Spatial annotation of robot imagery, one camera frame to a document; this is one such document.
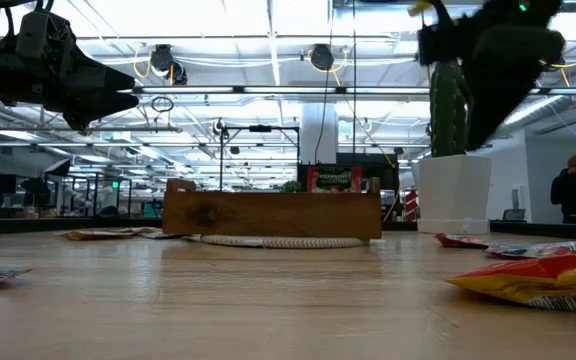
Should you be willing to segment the white building column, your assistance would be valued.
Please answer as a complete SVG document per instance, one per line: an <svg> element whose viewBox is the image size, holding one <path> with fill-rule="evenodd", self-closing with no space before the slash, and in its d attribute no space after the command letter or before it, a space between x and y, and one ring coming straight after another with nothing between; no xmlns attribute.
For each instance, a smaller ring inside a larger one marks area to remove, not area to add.
<svg viewBox="0 0 576 360"><path fill-rule="evenodd" d="M338 115L334 103L304 103L300 122L302 164L334 164L338 151Z"/></svg>

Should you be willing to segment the white woven round coaster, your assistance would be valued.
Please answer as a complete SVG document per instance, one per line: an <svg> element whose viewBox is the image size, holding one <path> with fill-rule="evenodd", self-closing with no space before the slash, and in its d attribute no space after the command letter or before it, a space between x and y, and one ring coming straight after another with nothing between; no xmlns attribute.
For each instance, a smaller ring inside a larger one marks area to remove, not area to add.
<svg viewBox="0 0 576 360"><path fill-rule="evenodd" d="M268 249L335 249L368 245L368 241L357 238L277 237L277 236L232 236L197 235L189 240L219 246L268 248Z"/></svg>

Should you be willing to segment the orange peach tea packet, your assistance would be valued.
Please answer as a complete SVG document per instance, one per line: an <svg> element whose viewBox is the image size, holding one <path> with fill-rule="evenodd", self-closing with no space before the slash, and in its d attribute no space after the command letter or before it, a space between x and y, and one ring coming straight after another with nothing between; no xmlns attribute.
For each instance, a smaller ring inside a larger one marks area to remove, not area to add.
<svg viewBox="0 0 576 360"><path fill-rule="evenodd" d="M533 308L576 312L576 254L490 265L448 282Z"/></svg>

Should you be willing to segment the red white striped object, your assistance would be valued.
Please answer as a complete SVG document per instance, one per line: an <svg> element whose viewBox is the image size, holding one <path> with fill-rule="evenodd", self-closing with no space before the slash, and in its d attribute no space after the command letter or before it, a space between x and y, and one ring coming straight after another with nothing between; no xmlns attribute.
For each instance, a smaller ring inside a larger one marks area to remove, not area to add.
<svg viewBox="0 0 576 360"><path fill-rule="evenodd" d="M419 217L418 193L411 190L404 197L404 215L406 222L416 222Z"/></svg>

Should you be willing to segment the black cabinet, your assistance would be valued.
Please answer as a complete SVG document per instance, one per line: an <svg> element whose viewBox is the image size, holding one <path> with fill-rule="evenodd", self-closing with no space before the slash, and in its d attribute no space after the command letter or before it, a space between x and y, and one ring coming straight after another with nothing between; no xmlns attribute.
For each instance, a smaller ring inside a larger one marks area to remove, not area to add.
<svg viewBox="0 0 576 360"><path fill-rule="evenodd" d="M368 192L374 178L379 180L381 196L381 213L384 223L391 222L401 212L399 198L399 163L396 154L337 153L334 164L305 165L297 167L297 181L302 184L302 191L307 191L307 171L313 166L360 167L362 169L361 192Z"/></svg>

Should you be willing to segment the brown wooden tea box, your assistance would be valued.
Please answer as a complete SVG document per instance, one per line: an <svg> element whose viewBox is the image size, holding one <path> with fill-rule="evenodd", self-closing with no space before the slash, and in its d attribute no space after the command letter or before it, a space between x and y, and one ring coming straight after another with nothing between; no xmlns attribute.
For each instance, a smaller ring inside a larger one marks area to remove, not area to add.
<svg viewBox="0 0 576 360"><path fill-rule="evenodd" d="M167 234L379 239L378 193L189 191L166 184L162 230Z"/></svg>

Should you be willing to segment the white hexagonal planter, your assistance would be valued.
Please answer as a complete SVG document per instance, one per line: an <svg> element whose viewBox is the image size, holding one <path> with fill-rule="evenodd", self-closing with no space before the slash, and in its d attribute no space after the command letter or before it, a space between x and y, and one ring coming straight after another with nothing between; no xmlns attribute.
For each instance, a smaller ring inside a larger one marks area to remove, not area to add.
<svg viewBox="0 0 576 360"><path fill-rule="evenodd" d="M421 233L487 235L492 160L452 155L422 159L412 166Z"/></svg>

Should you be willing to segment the green cactus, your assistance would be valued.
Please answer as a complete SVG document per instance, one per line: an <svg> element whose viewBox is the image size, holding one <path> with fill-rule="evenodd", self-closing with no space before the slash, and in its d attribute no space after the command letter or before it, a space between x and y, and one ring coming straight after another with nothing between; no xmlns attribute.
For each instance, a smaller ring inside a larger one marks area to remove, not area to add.
<svg viewBox="0 0 576 360"><path fill-rule="evenodd" d="M429 97L432 156L464 154L468 92L457 60L436 63Z"/></svg>

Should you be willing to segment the person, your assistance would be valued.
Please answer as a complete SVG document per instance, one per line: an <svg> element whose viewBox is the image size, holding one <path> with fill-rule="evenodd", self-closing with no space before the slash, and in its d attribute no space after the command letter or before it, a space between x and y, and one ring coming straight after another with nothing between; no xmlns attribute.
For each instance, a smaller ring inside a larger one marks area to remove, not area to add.
<svg viewBox="0 0 576 360"><path fill-rule="evenodd" d="M567 167L552 180L550 201L561 207L564 223L576 224L576 155L567 160Z"/></svg>

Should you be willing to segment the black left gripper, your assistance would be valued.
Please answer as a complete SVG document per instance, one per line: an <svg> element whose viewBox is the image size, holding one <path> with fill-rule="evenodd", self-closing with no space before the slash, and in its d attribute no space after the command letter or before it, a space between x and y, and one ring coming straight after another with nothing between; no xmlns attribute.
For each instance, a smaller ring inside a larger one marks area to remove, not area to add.
<svg viewBox="0 0 576 360"><path fill-rule="evenodd" d="M0 101L39 104L63 114L67 124L83 130L99 118L130 110L136 96L95 91L129 90L135 79L88 57L75 43L51 42L37 57L15 49L2 54Z"/></svg>

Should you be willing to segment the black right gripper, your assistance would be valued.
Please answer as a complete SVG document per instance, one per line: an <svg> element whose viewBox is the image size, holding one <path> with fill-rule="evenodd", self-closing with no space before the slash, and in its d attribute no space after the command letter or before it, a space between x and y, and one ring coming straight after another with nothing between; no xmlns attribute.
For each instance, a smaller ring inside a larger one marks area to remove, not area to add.
<svg viewBox="0 0 576 360"><path fill-rule="evenodd" d="M469 92L466 148L478 149L534 87L538 70L561 59L565 40L543 27L487 27L461 58Z"/></svg>

